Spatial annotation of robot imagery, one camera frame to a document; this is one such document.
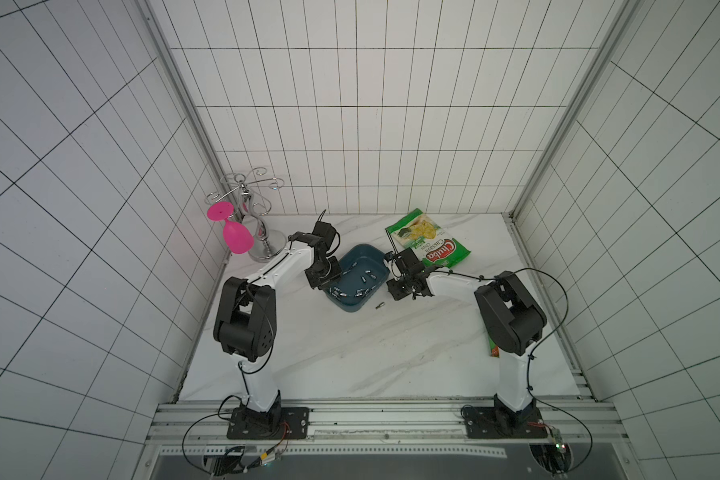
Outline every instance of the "metal track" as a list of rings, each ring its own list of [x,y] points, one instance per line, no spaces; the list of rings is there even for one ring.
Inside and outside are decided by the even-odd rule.
[[[614,405],[576,397],[541,397],[553,406],[572,413],[587,424],[595,442],[624,442],[626,433]],[[465,404],[493,406],[489,398],[450,398],[432,400],[288,400],[284,406],[310,408],[307,439],[291,441],[292,447],[347,445],[470,445],[532,443],[527,439],[467,438],[460,415]],[[183,402],[158,407],[146,444],[177,446],[186,430],[200,417],[218,408],[217,402]],[[584,428],[565,412],[539,405],[545,422],[560,429],[566,442],[589,442]],[[227,424],[211,417],[199,422],[187,436],[186,446],[224,446]],[[271,438],[235,442],[236,445],[271,446]]]

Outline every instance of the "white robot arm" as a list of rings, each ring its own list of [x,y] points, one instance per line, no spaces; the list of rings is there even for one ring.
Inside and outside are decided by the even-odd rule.
[[[528,347],[541,339],[547,317],[517,275],[502,272],[485,279],[438,271],[439,266],[424,266],[410,248],[384,258],[400,271],[400,277],[387,282],[395,300],[445,295],[480,309],[488,335],[500,350],[499,388],[494,396],[497,430],[511,436],[524,427],[536,409],[528,387]]]

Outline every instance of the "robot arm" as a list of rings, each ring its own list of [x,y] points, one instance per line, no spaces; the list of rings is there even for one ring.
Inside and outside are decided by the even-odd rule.
[[[318,221],[310,234],[289,236],[288,248],[257,272],[246,278],[232,276],[222,286],[213,339],[232,356],[243,375],[248,393],[246,419],[264,431],[277,427],[280,418],[280,392],[266,355],[277,334],[276,289],[301,272],[312,288],[320,290],[338,280],[342,269],[327,252],[335,236],[333,226]],[[250,312],[241,310],[248,305]]]
[[[395,300],[408,295],[450,296],[480,309],[489,337],[501,350],[499,388],[494,398],[496,419],[505,434],[524,425],[536,408],[528,388],[528,347],[538,342],[547,317],[516,274],[494,278],[460,276],[427,266],[408,248],[387,254],[401,272],[387,282]]]

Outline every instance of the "metal stand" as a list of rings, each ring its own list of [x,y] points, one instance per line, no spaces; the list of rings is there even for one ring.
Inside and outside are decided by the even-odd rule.
[[[266,168],[257,167],[251,170],[248,174],[226,174],[220,178],[220,182],[222,184],[237,184],[237,187],[232,188],[224,195],[221,195],[218,192],[213,192],[206,197],[206,204],[208,205],[213,205],[214,203],[229,197],[227,200],[235,206],[235,213],[232,216],[232,219],[235,222],[242,223],[242,219],[245,218],[246,215],[256,218],[256,233],[253,235],[254,244],[248,254],[255,261],[262,263],[269,262],[286,246],[286,236],[279,230],[270,230],[262,218],[272,209],[272,202],[260,193],[250,189],[250,185],[261,182],[269,182],[267,187],[273,190],[278,190],[278,188],[282,188],[282,186],[285,185],[285,181],[278,177],[248,181],[248,177],[250,175],[261,177],[266,175],[266,172]],[[261,199],[261,203],[255,200],[254,197],[259,197]],[[263,208],[264,210],[257,211],[257,206]]]

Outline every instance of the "snack bag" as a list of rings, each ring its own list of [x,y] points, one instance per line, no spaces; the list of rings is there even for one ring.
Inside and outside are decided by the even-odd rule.
[[[387,232],[403,248],[411,247],[426,266],[435,264],[450,268],[469,255],[469,250],[418,208],[388,226]]]

